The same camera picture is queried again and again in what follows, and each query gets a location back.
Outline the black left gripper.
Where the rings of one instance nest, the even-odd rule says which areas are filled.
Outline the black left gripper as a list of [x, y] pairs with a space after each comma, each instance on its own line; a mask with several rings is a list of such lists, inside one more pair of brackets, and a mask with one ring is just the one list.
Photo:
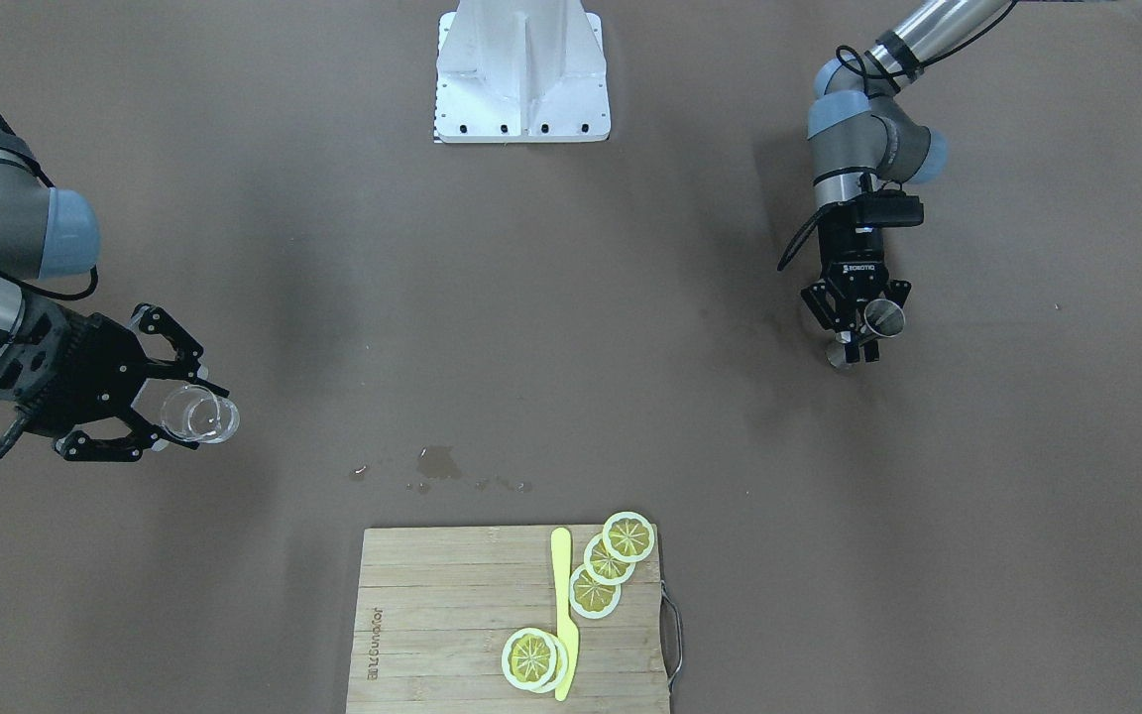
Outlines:
[[885, 263], [884, 228], [859, 227], [852, 201], [819, 207], [819, 281], [801, 290], [822, 329], [837, 335], [854, 330], [854, 307], [862, 311], [862, 356], [879, 360], [878, 342], [904, 330], [910, 281], [893, 280]]

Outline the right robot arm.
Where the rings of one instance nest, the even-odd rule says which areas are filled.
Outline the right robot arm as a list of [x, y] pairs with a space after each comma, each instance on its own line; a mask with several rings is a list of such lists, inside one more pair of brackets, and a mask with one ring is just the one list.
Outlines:
[[151, 380], [186, 384], [214, 401], [204, 348], [156, 304], [128, 322], [80, 313], [98, 289], [100, 227], [77, 191], [58, 188], [0, 112], [0, 401], [14, 407], [0, 457], [23, 434], [49, 438], [69, 462], [137, 462], [202, 435], [137, 411]]

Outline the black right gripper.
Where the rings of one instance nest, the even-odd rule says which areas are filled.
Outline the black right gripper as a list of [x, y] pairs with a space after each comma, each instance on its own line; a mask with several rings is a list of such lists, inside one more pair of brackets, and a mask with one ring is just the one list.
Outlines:
[[[172, 356], [147, 356], [127, 326], [103, 313], [81, 315], [57, 302], [27, 302], [0, 354], [0, 401], [17, 404], [29, 432], [59, 438], [64, 462], [135, 464], [171, 444], [196, 450], [196, 442], [150, 424], [132, 403], [147, 379], [200, 386], [217, 398], [231, 398], [230, 390], [207, 379], [203, 345], [158, 304], [140, 303], [130, 328], [162, 338]], [[130, 433], [93, 438], [77, 430], [110, 417]]]

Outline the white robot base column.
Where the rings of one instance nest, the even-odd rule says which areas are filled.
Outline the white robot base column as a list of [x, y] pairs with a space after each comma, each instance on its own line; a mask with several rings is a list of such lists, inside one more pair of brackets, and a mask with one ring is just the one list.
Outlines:
[[604, 142], [604, 26], [580, 1], [463, 1], [439, 18], [432, 139]]

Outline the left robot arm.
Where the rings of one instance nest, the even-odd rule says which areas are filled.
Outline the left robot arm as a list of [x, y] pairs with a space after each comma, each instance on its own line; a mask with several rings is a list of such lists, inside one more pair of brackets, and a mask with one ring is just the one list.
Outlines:
[[880, 340], [903, 331], [912, 286], [891, 276], [885, 231], [925, 220], [906, 185], [935, 179], [948, 159], [946, 136], [908, 117], [898, 96], [1011, 10], [1010, 1], [926, 1], [864, 50], [839, 46], [817, 72], [807, 123], [815, 211], [779, 264], [819, 240], [819, 276], [801, 297], [833, 335], [834, 369], [878, 361]]

